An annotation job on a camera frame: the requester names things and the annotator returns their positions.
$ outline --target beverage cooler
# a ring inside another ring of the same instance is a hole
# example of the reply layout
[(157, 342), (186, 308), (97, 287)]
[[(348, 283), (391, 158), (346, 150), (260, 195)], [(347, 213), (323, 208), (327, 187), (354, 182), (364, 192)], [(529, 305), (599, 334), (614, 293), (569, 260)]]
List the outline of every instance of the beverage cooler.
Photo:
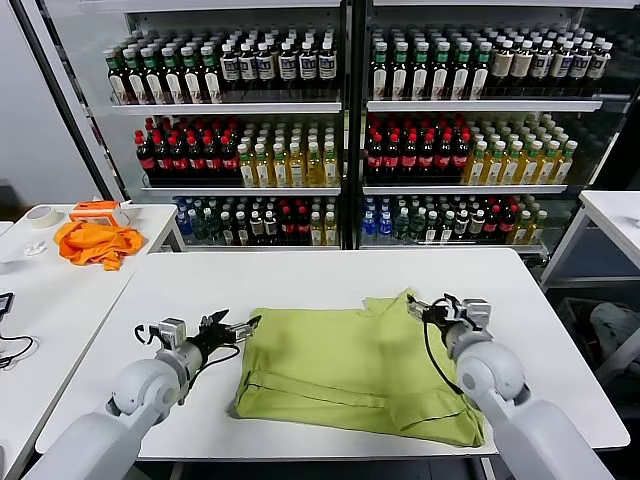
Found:
[(534, 265), (636, 98), (634, 4), (43, 0), (26, 10), (45, 19), (84, 106), (76, 121), (90, 122), (122, 195), (175, 202), (189, 248), (506, 244)]

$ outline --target black cable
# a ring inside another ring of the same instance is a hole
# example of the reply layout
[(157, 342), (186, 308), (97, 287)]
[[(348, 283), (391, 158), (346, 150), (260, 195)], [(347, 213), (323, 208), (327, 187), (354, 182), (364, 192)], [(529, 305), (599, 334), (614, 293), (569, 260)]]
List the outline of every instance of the black cable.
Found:
[(231, 360), (233, 357), (236, 357), (236, 356), (238, 356), (240, 354), (240, 348), (237, 345), (220, 345), (219, 348), (231, 348), (232, 350), (235, 350), (235, 351), (231, 355), (227, 355), (226, 357), (222, 357), (222, 358), (219, 358), (217, 360), (212, 360), (209, 363), (207, 363), (206, 365), (202, 366), (202, 368), (200, 368), (200, 370), (198, 370), (195, 373), (195, 375), (193, 376), (193, 378), (189, 382), (189, 390), (191, 390), (193, 388), (193, 384), (196, 383), (196, 378), (198, 378), (198, 375), (200, 375), (202, 372), (204, 372), (211, 365), (215, 365), (217, 363), (222, 363), (222, 362), (225, 362), (227, 360)]

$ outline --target white wall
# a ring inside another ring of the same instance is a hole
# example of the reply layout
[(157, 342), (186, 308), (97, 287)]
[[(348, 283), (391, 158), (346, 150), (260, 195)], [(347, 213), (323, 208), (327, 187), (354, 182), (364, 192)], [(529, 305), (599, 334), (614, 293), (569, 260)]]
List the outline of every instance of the white wall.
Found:
[(0, 1), (0, 44), (0, 205), (98, 195), (7, 0)]

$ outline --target tape roll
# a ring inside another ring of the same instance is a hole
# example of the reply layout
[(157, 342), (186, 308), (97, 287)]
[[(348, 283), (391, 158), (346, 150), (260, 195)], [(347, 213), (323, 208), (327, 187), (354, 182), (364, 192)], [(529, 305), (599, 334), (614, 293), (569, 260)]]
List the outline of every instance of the tape roll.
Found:
[(35, 207), (27, 213), (27, 220), (33, 228), (47, 228), (60, 220), (60, 214), (53, 207)]

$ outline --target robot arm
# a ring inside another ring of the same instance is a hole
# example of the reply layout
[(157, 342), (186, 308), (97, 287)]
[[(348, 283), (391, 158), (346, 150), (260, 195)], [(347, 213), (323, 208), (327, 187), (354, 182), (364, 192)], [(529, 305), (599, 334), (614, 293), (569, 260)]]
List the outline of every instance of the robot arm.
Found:
[[(72, 423), (24, 478), (123, 478), (151, 427), (167, 418), (174, 404), (184, 403), (197, 375), (210, 365), (206, 364), (209, 355), (223, 346), (239, 352), (235, 344), (250, 336), (260, 320), (256, 317), (244, 324), (223, 325), (220, 321), (227, 312), (203, 317), (200, 333), (190, 338), (186, 338), (182, 320), (169, 318), (150, 327), (146, 343), (153, 338), (161, 343), (155, 359), (139, 360), (127, 367), (107, 403)], [(145, 343), (139, 334), (142, 330), (139, 325), (135, 333)]]
[(500, 456), (516, 479), (613, 480), (565, 413), (535, 398), (516, 355), (492, 341), (486, 301), (460, 303), (445, 295), (428, 305), (409, 296), (408, 309), (425, 325), (425, 335), (428, 323), (440, 329), (456, 362), (457, 384), (487, 417)]

